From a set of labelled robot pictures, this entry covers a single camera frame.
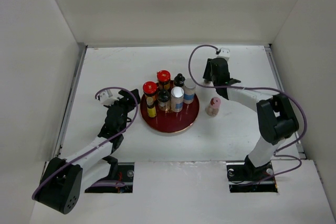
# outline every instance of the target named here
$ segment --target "white wall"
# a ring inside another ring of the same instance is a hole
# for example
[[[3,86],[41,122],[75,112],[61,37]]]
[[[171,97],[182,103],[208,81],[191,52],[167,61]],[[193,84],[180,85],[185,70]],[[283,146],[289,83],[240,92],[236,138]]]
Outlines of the white wall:
[[[302,143],[336,215],[336,0],[298,0],[272,50],[285,89],[307,113]]]
[[[271,43],[297,0],[56,0],[96,45]]]
[[[0,223],[29,223],[77,56],[54,0],[0,0]]]

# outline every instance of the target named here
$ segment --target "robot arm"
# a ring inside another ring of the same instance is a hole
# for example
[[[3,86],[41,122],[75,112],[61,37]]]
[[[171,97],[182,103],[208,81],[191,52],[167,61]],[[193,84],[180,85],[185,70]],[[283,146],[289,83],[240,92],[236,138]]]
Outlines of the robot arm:
[[[203,75],[204,82],[212,81],[216,86],[231,86],[240,83],[232,79],[228,71],[228,58],[220,49],[218,57],[208,59]],[[255,148],[245,158],[246,180],[266,168],[276,149],[299,129],[289,99],[283,94],[268,95],[242,88],[216,88],[216,92],[227,100],[236,101],[258,114],[260,139]]]
[[[140,102],[138,89],[131,91]],[[125,91],[120,91],[121,99],[112,99],[111,94],[105,92],[100,96],[100,102],[108,108],[105,124],[98,136],[88,146],[73,155],[60,159],[53,158],[44,172],[40,184],[59,168],[65,166],[69,161],[90,152],[83,158],[68,165],[55,177],[53,177],[35,195],[34,200],[51,207],[63,214],[69,213],[76,205],[79,195],[96,181],[107,177],[114,177],[118,168],[118,160],[111,157],[121,142],[123,135],[120,134],[110,141],[102,144],[110,137],[120,133],[126,128],[128,113],[135,108],[133,97]]]

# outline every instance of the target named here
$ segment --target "spice jar with red lid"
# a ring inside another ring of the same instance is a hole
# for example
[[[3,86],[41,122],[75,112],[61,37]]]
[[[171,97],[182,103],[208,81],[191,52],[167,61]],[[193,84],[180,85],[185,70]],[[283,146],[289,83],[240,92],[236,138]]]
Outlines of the spice jar with red lid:
[[[145,84],[142,86],[143,93],[145,94],[145,98],[147,99],[148,97],[153,98],[153,101],[155,102],[157,97],[158,97],[158,89],[157,85],[153,81],[148,81],[145,82]]]
[[[167,70],[161,70],[157,72],[159,88],[169,90],[170,89],[170,73]]]

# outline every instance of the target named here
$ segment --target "round red plate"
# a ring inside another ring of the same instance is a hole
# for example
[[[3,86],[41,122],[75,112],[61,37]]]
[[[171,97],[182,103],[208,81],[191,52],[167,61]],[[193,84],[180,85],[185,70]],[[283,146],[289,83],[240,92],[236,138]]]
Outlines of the round red plate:
[[[200,102],[195,94],[194,101],[191,104],[183,103],[182,111],[179,113],[169,111],[165,112],[159,109],[158,103],[156,107],[156,117],[150,118],[147,114],[147,104],[143,95],[140,102],[140,111],[145,122],[153,129],[165,132],[174,133],[182,131],[193,124],[196,120]]]

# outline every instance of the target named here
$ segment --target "white cap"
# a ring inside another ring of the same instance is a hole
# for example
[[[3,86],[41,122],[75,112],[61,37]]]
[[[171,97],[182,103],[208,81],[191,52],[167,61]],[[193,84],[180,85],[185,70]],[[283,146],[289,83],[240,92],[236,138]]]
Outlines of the white cap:
[[[185,79],[184,86],[188,89],[194,89],[196,88],[196,83],[191,78],[188,78]]]
[[[180,98],[184,95],[184,91],[181,87],[175,87],[172,89],[171,95],[175,98]]]

